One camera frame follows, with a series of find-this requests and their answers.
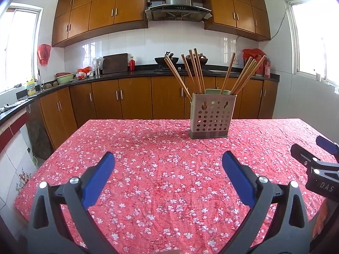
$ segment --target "blue gripper pad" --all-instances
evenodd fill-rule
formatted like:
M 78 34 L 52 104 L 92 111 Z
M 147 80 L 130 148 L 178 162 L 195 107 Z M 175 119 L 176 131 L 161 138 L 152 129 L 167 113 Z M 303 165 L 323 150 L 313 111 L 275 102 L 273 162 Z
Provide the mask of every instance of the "blue gripper pad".
M 108 178 L 115 167 L 114 155 L 110 152 L 104 154 L 102 159 L 96 165 L 96 171 L 89 179 L 86 187 L 83 189 L 82 205 L 85 209 L 95 205 L 102 189 L 105 187 Z
M 242 165 L 231 151 L 227 151 L 223 154 L 222 166 L 228 178 L 231 180 L 234 189 L 237 191 L 242 203 L 253 208 L 256 203 L 256 189 L 253 187 L 251 180 L 242 169 Z
M 322 136 L 317 136 L 316 143 L 331 155 L 336 155 L 338 153 L 338 146 Z

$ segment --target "red bottle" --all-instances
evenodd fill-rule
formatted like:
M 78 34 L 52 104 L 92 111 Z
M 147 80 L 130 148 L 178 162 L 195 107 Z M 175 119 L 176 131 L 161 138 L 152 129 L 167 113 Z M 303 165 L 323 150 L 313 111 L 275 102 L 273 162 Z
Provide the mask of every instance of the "red bottle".
M 134 71 L 135 68 L 135 61 L 133 60 L 133 56 L 131 56 L 131 60 L 129 62 L 129 70 Z

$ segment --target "red tablecloth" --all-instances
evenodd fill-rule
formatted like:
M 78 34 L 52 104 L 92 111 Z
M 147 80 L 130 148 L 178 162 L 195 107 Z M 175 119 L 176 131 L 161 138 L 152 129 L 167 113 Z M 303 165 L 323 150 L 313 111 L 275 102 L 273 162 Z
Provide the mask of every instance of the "red tablecloth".
M 298 143 L 322 160 L 334 158 L 316 146 L 319 135 L 300 119 L 233 120 L 229 137 L 192 140 L 187 120 L 90 120 L 63 143 L 19 193 L 15 206 L 29 219 L 36 187 L 80 176 L 106 151 L 116 167 L 95 206 L 89 208 L 120 253 L 219 251 L 248 212 L 230 184 L 221 156 L 231 150 L 244 165 L 275 183 L 300 184 L 309 218 L 322 197 L 307 191 L 306 169 L 290 155 Z M 83 245 L 62 207 L 75 241 Z M 256 242 L 272 219 L 271 206 Z

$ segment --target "plastic bag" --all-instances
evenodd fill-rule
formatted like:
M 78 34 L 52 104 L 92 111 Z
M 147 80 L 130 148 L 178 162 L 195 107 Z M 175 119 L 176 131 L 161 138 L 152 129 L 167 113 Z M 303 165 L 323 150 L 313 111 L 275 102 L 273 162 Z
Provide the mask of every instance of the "plastic bag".
M 38 58 L 41 66 L 46 66 L 48 64 L 48 60 L 50 59 L 50 50 L 51 46 L 47 44 L 41 44 L 38 47 Z

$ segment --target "plastic utensil holder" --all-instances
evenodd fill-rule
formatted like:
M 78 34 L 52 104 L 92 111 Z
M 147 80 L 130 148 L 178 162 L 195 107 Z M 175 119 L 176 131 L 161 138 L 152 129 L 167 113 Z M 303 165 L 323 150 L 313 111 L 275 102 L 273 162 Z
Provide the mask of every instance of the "plastic utensil holder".
M 190 112 L 189 137 L 227 137 L 232 120 L 236 95 L 193 94 Z

